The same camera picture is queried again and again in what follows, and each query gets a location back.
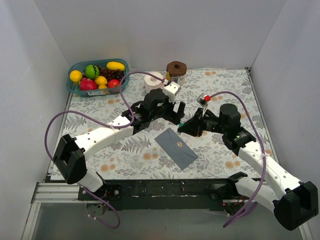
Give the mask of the grey envelope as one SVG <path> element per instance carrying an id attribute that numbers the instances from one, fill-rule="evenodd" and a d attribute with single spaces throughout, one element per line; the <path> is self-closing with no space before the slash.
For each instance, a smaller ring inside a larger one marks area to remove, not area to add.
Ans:
<path id="1" fill-rule="evenodd" d="M 199 157 L 171 128 L 154 140 L 181 170 L 186 169 Z"/>

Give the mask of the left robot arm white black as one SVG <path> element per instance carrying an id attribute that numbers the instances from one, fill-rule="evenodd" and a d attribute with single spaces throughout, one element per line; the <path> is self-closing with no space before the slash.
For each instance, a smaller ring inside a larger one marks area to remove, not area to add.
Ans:
<path id="1" fill-rule="evenodd" d="M 134 103 L 111 121 L 108 127 L 99 127 L 76 137 L 62 136 L 52 160 L 65 182 L 82 186 L 95 200 L 103 199 L 107 193 L 104 181 L 87 168 L 86 161 L 105 147 L 148 128 L 159 118 L 178 125 L 185 109 L 185 103 L 181 102 L 178 111 L 174 111 L 179 91 L 179 87 L 173 85 L 153 89 L 144 100 Z"/>

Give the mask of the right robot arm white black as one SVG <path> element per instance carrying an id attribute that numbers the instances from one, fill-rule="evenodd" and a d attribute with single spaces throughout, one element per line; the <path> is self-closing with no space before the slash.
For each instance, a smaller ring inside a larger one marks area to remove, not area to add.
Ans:
<path id="1" fill-rule="evenodd" d="M 273 212 L 277 221 L 292 231 L 319 213 L 318 189 L 288 173 L 272 157 L 264 155 L 255 137 L 241 126 L 235 105 L 226 103 L 219 115 L 198 108 L 194 116 L 182 123 L 178 132 L 200 137 L 204 131 L 222 135 L 224 145 L 247 162 L 267 185 L 262 185 L 254 201 Z"/>

